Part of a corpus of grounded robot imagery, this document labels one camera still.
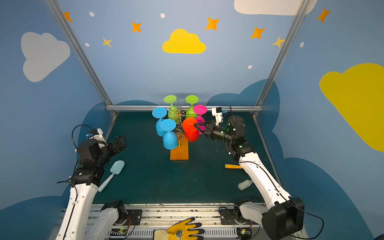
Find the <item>red wine glass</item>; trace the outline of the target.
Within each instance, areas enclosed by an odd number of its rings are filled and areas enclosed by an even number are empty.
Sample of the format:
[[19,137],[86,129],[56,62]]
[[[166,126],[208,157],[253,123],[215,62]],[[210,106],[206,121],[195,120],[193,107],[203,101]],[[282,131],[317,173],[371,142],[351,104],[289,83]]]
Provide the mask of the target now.
[[183,121],[182,127],[188,142],[195,142],[199,138],[199,131],[195,127],[197,122],[194,118],[187,118]]

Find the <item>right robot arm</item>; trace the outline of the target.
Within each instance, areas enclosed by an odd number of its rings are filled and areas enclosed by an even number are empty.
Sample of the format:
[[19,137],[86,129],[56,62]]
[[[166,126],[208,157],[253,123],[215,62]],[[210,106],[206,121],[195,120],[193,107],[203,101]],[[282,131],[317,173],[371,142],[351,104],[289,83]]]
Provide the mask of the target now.
[[249,175],[262,195],[266,206],[253,202],[239,205],[241,216],[263,226],[271,240],[281,240],[303,229],[305,205],[300,198],[291,195],[275,180],[262,163],[259,155],[246,140],[246,126],[240,116],[231,116],[227,126],[221,127],[215,121],[187,124],[206,137],[226,143],[232,158]]

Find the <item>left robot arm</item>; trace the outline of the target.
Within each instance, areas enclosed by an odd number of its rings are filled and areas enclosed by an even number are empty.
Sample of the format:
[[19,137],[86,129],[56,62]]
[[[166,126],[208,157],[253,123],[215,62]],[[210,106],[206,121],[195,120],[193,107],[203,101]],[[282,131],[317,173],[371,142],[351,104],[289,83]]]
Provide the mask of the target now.
[[103,240],[112,226],[125,224],[128,213],[122,201],[109,202],[102,207],[99,218],[89,231],[86,230],[91,206],[102,186],[105,165],[110,158],[127,147],[126,137],[119,136],[106,143],[101,135],[81,142],[77,147],[80,167],[70,180],[68,206],[57,234],[58,240]]

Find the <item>pink wine glass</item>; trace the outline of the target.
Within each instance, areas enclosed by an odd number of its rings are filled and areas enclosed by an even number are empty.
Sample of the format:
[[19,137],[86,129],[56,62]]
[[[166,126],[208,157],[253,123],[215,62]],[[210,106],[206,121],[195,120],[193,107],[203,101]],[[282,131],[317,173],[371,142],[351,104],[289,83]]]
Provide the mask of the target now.
[[[203,105],[196,105],[194,107],[194,112],[198,115],[196,117],[196,120],[198,123],[204,123],[205,122],[203,115],[205,113],[207,113],[207,111],[208,111],[207,108]],[[201,131],[199,131],[199,135],[202,135],[206,129],[206,126],[199,126],[199,129],[201,130]]]

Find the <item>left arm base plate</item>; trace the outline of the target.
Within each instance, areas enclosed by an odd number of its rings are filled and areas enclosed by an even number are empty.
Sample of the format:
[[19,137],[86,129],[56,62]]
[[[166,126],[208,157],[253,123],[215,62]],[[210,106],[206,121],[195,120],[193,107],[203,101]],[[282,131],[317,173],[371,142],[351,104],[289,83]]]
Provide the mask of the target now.
[[114,223],[115,226],[138,226],[142,219],[142,210],[133,209],[125,210],[122,215],[119,215],[118,220]]

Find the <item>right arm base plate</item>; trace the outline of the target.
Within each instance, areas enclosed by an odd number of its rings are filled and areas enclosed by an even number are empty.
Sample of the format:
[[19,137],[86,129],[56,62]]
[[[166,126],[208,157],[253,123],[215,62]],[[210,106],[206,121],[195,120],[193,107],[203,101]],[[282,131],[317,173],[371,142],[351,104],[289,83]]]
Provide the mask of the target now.
[[218,209],[220,214],[220,221],[222,225],[250,225],[250,220],[245,220],[238,211],[234,209],[228,209],[226,207],[220,207]]

